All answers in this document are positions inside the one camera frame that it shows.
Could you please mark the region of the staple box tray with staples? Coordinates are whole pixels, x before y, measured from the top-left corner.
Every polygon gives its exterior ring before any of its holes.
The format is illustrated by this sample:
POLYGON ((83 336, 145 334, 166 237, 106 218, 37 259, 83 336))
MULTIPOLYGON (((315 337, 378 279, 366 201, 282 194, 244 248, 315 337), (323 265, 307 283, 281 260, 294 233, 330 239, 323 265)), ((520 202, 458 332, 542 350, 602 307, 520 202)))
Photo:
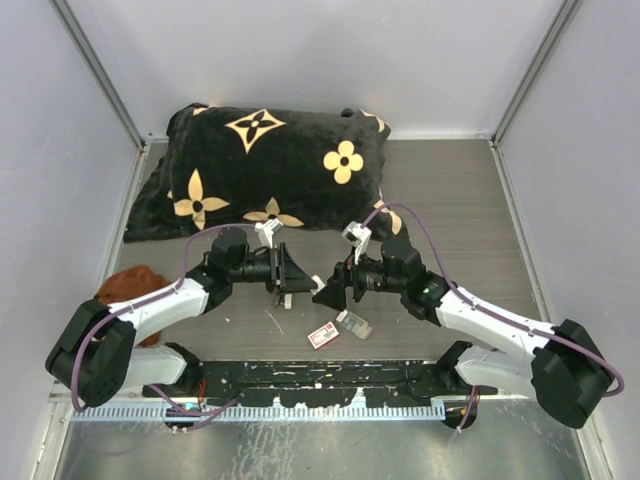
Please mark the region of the staple box tray with staples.
POLYGON ((336 321, 362 340, 368 339, 373 331, 373 328, 366 320, 348 310, 340 312, 336 317, 336 321))

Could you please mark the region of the red white staple box sleeve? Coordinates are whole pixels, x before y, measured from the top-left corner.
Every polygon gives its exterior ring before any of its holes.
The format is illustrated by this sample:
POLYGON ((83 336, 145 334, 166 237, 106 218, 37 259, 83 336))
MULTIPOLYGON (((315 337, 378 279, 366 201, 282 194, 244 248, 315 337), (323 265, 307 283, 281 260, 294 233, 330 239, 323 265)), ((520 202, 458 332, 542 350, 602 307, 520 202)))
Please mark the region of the red white staple box sleeve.
POLYGON ((315 331, 311 332, 307 339, 314 350, 319 350, 340 336, 335 324, 327 322, 315 331))

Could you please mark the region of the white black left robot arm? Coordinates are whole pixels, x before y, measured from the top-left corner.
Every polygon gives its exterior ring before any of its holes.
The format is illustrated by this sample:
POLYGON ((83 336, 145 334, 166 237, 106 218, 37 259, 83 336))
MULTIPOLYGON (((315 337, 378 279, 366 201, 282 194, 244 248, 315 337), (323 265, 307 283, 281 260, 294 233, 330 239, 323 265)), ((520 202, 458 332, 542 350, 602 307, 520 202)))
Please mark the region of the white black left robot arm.
POLYGON ((318 287, 286 244, 263 241, 252 250, 246 232, 231 226, 218 234, 199 264, 168 286, 110 305, 83 302, 52 347, 45 369, 70 390, 79 411, 101 406, 123 389, 163 384, 189 391, 198 382, 199 361, 193 354, 177 344, 140 344, 219 307, 237 283, 262 283, 279 295, 318 287))

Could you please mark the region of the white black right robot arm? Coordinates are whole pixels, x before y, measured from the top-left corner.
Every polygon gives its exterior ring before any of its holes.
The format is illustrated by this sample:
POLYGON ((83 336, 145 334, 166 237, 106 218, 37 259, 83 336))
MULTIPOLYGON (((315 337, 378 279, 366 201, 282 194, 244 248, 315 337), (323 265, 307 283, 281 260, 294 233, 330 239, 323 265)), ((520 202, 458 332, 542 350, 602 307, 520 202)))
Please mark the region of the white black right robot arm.
POLYGON ((352 251, 312 297, 343 311, 365 293, 393 293, 413 317, 477 339, 458 342, 439 359, 443 381, 492 387, 534 399, 554 420, 582 428, 614 375, 579 323, 532 320, 479 299, 427 269, 406 239, 390 239, 380 259, 352 251))

